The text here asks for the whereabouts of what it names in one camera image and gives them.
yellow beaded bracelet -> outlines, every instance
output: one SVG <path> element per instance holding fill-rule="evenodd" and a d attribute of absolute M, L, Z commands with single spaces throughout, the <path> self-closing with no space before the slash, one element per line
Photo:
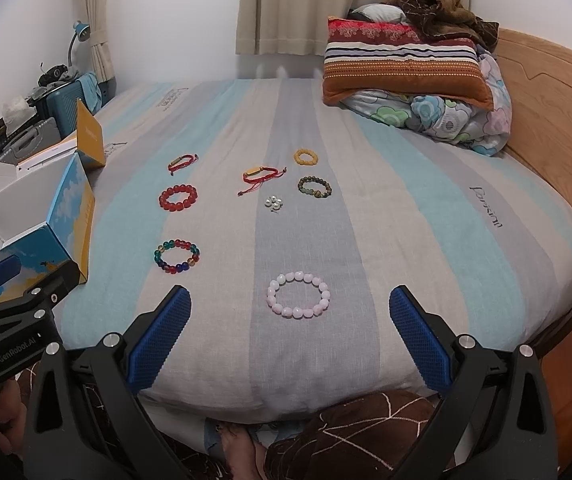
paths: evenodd
<path fill-rule="evenodd" d="M 301 160 L 301 155 L 304 154 L 310 156 L 313 160 Z M 293 155 L 293 158 L 295 159 L 295 162 L 300 166 L 314 166 L 319 161 L 317 153 L 313 152 L 312 150 L 305 150 L 303 148 L 301 150 L 297 150 L 295 155 Z"/>

bed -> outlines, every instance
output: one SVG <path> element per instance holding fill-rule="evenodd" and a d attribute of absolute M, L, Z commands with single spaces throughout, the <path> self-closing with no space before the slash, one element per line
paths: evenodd
<path fill-rule="evenodd" d="M 514 120 L 496 157 L 326 107 L 318 80 L 151 84 L 119 95 L 97 115 L 108 161 L 90 176 L 89 280 L 57 310 L 66 346 L 123 331 L 185 286 L 191 318 L 143 397 L 160 429 L 184 441 L 178 424 L 200 434 L 205 417 L 263 423 L 387 386 L 421 389 L 388 313 L 401 283 L 456 333 L 490 348 L 544 348 L 572 319 L 572 51 L 510 30 L 501 37 Z M 295 164 L 299 148 L 319 163 Z M 171 176 L 167 164 L 184 153 L 199 161 Z M 238 196 L 242 172 L 260 164 L 287 173 Z M 332 195 L 301 194 L 307 175 L 327 180 Z M 158 196 L 176 184 L 199 196 L 167 212 Z M 284 200 L 278 212 L 264 206 L 272 195 Z M 201 255 L 172 275 L 153 253 L 175 238 Z M 322 316 L 285 319 L 267 306 L 269 282 L 289 270 L 323 277 L 332 296 Z M 319 292 L 288 284 L 278 299 L 312 305 Z"/>

person's hand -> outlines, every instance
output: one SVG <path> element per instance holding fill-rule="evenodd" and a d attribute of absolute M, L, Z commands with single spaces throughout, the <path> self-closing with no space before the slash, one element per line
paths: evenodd
<path fill-rule="evenodd" d="M 8 425 L 4 433 L 0 432 L 0 449 L 6 455 L 15 453 L 21 457 L 24 448 L 26 406 L 22 404 L 19 384 L 14 379 L 7 380 L 0 392 L 0 424 Z"/>

metal screw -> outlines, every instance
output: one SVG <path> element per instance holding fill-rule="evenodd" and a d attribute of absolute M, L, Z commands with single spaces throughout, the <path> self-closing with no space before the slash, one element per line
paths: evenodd
<path fill-rule="evenodd" d="M 469 335 L 460 335 L 460 346 L 463 348 L 471 349 L 475 346 L 475 339 Z"/>
<path fill-rule="evenodd" d="M 102 340 L 104 343 L 104 346 L 108 346 L 108 348 L 112 348 L 114 346 L 117 346 L 120 342 L 120 335 L 119 334 L 108 334 L 104 336 L 104 339 Z"/>
<path fill-rule="evenodd" d="M 524 357 L 532 357 L 532 348 L 528 345 L 522 345 L 520 346 L 520 354 L 522 354 Z"/>
<path fill-rule="evenodd" d="M 48 346 L 46 347 L 46 353 L 48 355 L 55 355 L 57 352 L 60 351 L 60 344 L 53 341 L 52 343 L 48 343 Z"/>

striped pillow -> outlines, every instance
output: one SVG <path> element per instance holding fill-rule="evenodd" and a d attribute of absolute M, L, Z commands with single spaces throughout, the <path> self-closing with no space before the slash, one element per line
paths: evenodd
<path fill-rule="evenodd" d="M 358 90 L 439 95 L 493 110 L 493 95 L 467 39 L 425 43 L 409 25 L 328 19 L 324 102 Z"/>

